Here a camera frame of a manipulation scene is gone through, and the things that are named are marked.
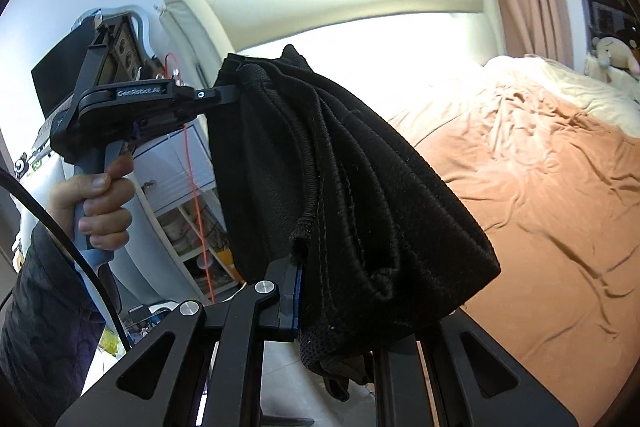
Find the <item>dark sleeved left forearm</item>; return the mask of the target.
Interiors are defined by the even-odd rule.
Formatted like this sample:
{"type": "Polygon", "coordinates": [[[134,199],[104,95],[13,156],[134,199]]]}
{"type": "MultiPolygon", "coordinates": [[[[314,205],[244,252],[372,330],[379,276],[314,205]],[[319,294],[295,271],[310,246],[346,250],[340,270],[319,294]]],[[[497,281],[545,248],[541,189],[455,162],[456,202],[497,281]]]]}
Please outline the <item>dark sleeved left forearm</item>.
{"type": "Polygon", "coordinates": [[[55,425],[81,396],[103,329],[79,274],[37,225],[1,329],[1,424],[55,425]]]}

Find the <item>person left hand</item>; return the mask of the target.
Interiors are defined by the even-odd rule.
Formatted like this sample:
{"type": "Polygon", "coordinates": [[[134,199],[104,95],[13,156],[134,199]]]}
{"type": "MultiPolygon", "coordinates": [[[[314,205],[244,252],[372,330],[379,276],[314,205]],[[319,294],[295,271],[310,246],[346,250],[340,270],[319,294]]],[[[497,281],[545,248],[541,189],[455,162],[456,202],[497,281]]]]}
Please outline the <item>person left hand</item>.
{"type": "Polygon", "coordinates": [[[134,158],[123,153],[104,173],[72,176],[52,188],[49,215],[71,239],[78,230],[92,247],[117,251],[129,241],[132,216],[125,205],[136,193],[127,178],[133,171],[134,158]]]}

